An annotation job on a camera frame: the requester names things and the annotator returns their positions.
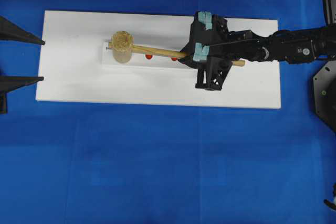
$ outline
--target blue tape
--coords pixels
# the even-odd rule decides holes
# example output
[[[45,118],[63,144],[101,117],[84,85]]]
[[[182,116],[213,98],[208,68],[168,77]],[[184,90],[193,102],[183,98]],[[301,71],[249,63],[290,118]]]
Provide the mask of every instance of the blue tape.
[[[206,61],[208,54],[209,54],[209,46],[202,47],[201,43],[196,43],[193,61],[197,62],[200,62],[201,60]]]
[[[205,30],[212,29],[212,15],[209,12],[198,12],[198,21],[205,25]]]

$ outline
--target white block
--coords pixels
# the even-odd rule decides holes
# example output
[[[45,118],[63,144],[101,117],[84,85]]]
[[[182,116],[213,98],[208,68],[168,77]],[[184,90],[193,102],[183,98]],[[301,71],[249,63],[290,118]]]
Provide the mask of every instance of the white block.
[[[108,63],[103,44],[118,30],[135,44],[181,50],[193,17],[46,11],[36,100],[130,104],[281,107],[278,62],[232,67],[222,91],[195,88],[197,70],[179,62],[133,55],[126,66]],[[276,20],[228,19],[229,30],[268,36]]]

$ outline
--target metal screw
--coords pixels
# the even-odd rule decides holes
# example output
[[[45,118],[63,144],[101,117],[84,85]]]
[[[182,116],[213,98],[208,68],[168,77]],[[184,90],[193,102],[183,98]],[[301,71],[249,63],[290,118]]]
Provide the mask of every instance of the metal screw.
[[[302,52],[306,56],[310,54],[310,50],[308,48],[305,48]]]

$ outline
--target blue fabric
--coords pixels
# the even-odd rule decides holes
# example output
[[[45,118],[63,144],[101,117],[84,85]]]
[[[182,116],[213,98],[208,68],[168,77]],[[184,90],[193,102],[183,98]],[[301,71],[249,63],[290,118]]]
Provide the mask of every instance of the blue fabric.
[[[0,15],[37,36],[46,9],[324,25],[322,0],[0,0]],[[36,76],[39,52],[0,41],[0,69]],[[336,182],[336,140],[313,112],[321,66],[281,63],[280,110],[36,102],[34,86],[13,91],[0,116],[1,223],[335,223],[322,201]]]

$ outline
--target cork mallet head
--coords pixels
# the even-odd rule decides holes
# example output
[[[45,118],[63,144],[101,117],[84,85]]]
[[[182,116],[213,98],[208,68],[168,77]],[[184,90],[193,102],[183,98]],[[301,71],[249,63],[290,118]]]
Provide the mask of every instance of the cork mallet head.
[[[114,59],[127,63],[132,57],[133,36],[126,31],[118,31],[112,36],[111,47]]]

